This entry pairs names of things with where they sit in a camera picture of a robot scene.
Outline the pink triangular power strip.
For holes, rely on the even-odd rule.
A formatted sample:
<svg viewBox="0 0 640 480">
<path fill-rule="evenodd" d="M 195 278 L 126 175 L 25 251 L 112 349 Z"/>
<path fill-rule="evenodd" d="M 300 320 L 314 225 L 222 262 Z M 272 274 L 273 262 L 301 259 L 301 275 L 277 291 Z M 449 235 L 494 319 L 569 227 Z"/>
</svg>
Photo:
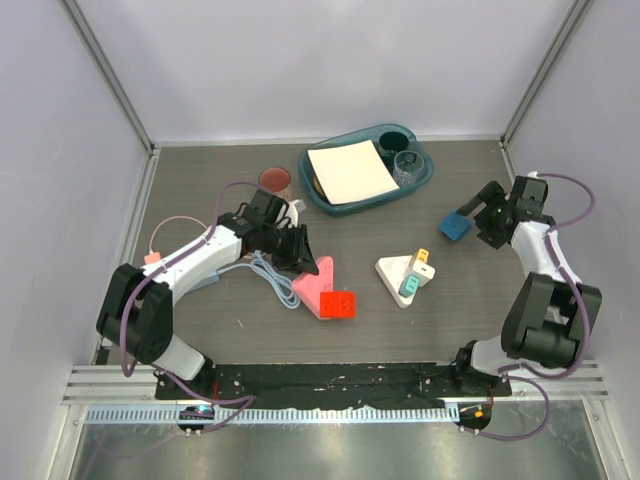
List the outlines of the pink triangular power strip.
<svg viewBox="0 0 640 480">
<path fill-rule="evenodd" d="M 292 281 L 294 293 L 310 312 L 318 319 L 320 316 L 320 294 L 334 290 L 334 260 L 331 256 L 321 256 L 316 260 L 319 274 L 303 273 Z"/>
</svg>

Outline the blue cube socket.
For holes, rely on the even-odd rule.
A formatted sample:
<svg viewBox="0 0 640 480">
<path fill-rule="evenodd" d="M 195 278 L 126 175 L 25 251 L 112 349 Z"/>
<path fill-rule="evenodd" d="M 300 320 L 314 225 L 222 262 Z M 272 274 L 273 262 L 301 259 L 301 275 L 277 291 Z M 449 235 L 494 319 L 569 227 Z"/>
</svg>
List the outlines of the blue cube socket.
<svg viewBox="0 0 640 480">
<path fill-rule="evenodd" d="M 469 218 L 452 211 L 440 222 L 439 230 L 449 240 L 457 242 L 471 230 L 472 226 L 473 223 Z"/>
</svg>

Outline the red cube socket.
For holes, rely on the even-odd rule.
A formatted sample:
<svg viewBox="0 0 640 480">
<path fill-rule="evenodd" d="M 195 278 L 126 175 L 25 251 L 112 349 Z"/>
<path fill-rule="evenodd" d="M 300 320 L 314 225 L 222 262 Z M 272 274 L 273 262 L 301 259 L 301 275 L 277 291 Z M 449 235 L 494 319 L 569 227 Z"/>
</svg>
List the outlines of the red cube socket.
<svg viewBox="0 0 640 480">
<path fill-rule="evenodd" d="M 353 319 L 356 317 L 356 294 L 351 291 L 326 291 L 320 293 L 319 315 L 321 319 Z"/>
</svg>

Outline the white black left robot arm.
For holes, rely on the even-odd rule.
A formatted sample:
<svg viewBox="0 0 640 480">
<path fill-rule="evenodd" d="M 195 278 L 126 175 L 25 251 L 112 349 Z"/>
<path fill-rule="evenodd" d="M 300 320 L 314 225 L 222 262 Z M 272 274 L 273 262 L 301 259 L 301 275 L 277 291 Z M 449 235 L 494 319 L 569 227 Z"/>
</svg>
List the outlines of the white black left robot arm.
<svg viewBox="0 0 640 480">
<path fill-rule="evenodd" d="M 172 254 L 144 267 L 119 266 L 96 330 L 118 346 L 123 374 L 131 376 L 138 363 L 150 365 L 190 398 L 210 397 L 213 362 L 175 334 L 174 307 L 191 289 L 249 253 L 270 256 L 280 272 L 319 272 L 308 228 L 297 220 L 293 205 L 262 188 Z"/>
</svg>

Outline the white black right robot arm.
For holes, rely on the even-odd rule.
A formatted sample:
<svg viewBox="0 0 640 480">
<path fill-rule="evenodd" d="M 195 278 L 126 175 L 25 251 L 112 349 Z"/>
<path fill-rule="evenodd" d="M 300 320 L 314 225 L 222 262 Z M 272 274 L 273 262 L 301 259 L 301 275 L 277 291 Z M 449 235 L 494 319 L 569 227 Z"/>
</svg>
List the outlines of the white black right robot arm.
<svg viewBox="0 0 640 480">
<path fill-rule="evenodd" d="M 574 273 L 561 250 L 558 234 L 571 223 L 557 222 L 544 211 L 550 177 L 518 176 L 510 190 L 490 181 L 453 215 L 467 227 L 476 226 L 487 245 L 510 246 L 525 274 L 501 333 L 459 349 L 451 380 L 462 394 L 494 387 L 517 370 L 564 379 L 589 349 L 602 293 Z"/>
</svg>

